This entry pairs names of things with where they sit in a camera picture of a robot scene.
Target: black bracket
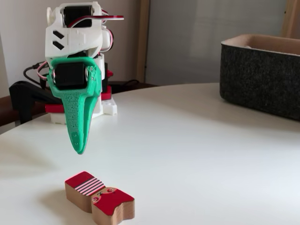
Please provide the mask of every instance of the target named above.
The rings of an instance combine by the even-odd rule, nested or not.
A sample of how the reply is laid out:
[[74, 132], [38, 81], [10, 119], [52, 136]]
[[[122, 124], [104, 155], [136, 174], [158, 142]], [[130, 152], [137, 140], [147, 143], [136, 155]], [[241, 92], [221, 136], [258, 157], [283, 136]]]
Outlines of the black bracket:
[[31, 110], [35, 102], [62, 104], [62, 101], [54, 97], [49, 90], [43, 90], [27, 81], [14, 83], [9, 88], [9, 92], [13, 109], [19, 112], [21, 124], [32, 120]]

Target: gray felt basket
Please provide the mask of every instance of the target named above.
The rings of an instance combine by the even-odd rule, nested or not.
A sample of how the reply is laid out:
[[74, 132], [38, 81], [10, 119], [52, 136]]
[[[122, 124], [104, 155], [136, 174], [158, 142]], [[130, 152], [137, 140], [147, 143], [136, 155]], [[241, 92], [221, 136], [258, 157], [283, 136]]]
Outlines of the gray felt basket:
[[241, 35], [222, 42], [220, 95], [237, 105], [300, 120], [300, 40]]

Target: red and white stripes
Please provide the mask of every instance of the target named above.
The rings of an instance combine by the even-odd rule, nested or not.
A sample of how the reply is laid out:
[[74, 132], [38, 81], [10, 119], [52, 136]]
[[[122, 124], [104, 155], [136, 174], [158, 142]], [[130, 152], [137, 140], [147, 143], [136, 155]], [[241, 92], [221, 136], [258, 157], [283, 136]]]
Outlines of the red and white stripes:
[[84, 182], [83, 184], [77, 186], [75, 190], [78, 191], [80, 194], [89, 196], [104, 187], [104, 183], [102, 183], [102, 181], [94, 177]]

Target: striped block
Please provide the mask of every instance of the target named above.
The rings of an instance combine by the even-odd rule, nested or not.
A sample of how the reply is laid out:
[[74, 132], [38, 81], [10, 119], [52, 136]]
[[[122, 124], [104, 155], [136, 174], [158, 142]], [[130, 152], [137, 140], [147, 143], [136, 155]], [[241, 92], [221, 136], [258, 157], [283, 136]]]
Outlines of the striped block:
[[105, 188], [102, 181], [88, 172], [81, 172], [65, 181], [67, 199], [85, 212], [91, 213], [91, 196]]

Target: wooden block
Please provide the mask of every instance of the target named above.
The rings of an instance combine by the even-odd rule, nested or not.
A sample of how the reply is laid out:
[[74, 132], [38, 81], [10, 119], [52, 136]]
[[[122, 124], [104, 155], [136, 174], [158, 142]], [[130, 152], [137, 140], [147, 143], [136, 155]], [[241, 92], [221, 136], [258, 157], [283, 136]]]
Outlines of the wooden block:
[[98, 225], [117, 225], [135, 217], [135, 199], [113, 187], [92, 196], [92, 217]]
[[105, 185], [88, 172], [81, 172], [65, 181], [67, 199], [85, 212], [92, 212], [92, 196]]

